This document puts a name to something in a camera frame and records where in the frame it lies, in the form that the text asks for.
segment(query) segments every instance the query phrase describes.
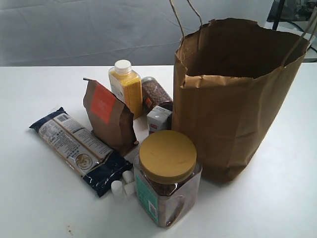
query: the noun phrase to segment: orange label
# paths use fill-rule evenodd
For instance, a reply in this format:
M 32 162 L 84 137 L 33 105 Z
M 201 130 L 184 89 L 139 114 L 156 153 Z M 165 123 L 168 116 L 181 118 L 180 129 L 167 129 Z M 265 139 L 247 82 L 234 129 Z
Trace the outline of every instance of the orange label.
M 115 96 L 97 82 L 93 101 L 91 104 L 91 111 L 108 124 L 114 102 Z

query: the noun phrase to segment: white table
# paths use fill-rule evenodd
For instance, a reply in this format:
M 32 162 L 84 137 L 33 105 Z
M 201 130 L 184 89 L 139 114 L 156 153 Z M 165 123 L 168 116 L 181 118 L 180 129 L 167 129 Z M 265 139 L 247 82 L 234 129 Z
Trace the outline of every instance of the white table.
M 109 67 L 0 68 L 1 238 L 316 238 L 317 63 L 303 64 L 266 138 L 231 184 L 200 183 L 192 211 L 156 227 L 136 198 L 97 198 L 28 126 L 53 108 L 91 129 L 87 82 L 109 87 Z M 171 66 L 139 66 L 172 95 Z M 135 121 L 140 141 L 145 118 Z

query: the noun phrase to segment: paper bag handle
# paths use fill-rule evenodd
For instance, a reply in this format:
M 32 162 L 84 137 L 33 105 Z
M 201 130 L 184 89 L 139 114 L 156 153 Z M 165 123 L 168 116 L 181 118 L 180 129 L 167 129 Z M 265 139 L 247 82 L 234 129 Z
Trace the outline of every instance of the paper bag handle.
M 295 42 L 295 44 L 293 45 L 293 47 L 289 50 L 289 52 L 286 54 L 286 56 L 284 57 L 283 61 L 282 61 L 282 67 L 284 67 L 286 61 L 288 60 L 288 58 L 290 57 L 290 55 L 293 53 L 293 51 L 296 49 L 296 47 L 298 46 L 298 44 L 300 43 L 300 41 L 305 37 L 305 35 L 307 34 L 307 32 L 309 31 L 309 29 L 311 28 L 312 24 L 315 22 L 317 18 L 317 12 L 315 12 L 315 15 L 313 17 L 311 17 L 311 21 L 308 23 L 307 28 L 305 29 L 305 31 L 302 33 L 301 37 L 298 38 L 298 40 Z M 317 29 L 317 24 L 315 25 L 313 32 L 311 34 L 311 37 L 309 38 L 308 41 L 311 41 L 311 39 L 313 38 L 313 35 L 315 34 Z
M 195 14 L 199 17 L 199 21 L 200 21 L 200 27 L 199 27 L 199 36 L 198 36 L 198 42 L 197 42 L 197 48 L 199 49 L 199 42 L 200 42 L 200 34 L 201 34 L 201 29 L 202 29 L 202 26 L 203 26 L 203 21 L 202 21 L 202 17 L 199 15 L 199 13 L 197 12 L 197 10 L 194 8 L 194 6 L 192 5 L 192 3 L 190 2 L 190 0 L 187 0 L 189 6 L 191 7 L 191 9 L 195 12 Z M 180 46 L 183 45 L 183 42 L 184 42 L 184 39 L 185 39 L 185 33 L 184 33 L 184 28 L 182 26 L 182 24 L 180 23 L 180 20 L 179 20 L 179 17 L 177 15 L 177 12 L 176 12 L 176 9 L 175 9 L 175 5 L 173 3 L 173 0 L 169 0 L 169 3 L 172 7 L 172 10 L 175 14 L 175 17 L 177 19 L 177 22 L 178 22 L 178 25 L 180 27 L 180 30 L 182 32 L 182 40 L 181 40 L 181 43 L 180 43 Z

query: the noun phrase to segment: gray wall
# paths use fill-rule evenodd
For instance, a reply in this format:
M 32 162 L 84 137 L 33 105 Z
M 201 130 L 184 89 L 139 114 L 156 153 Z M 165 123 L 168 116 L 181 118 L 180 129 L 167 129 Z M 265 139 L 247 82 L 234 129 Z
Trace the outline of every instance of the gray wall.
M 273 0 L 192 0 L 204 23 L 258 21 Z M 186 33 L 199 27 L 174 0 Z M 168 0 L 0 0 L 0 66 L 173 64 L 181 33 Z

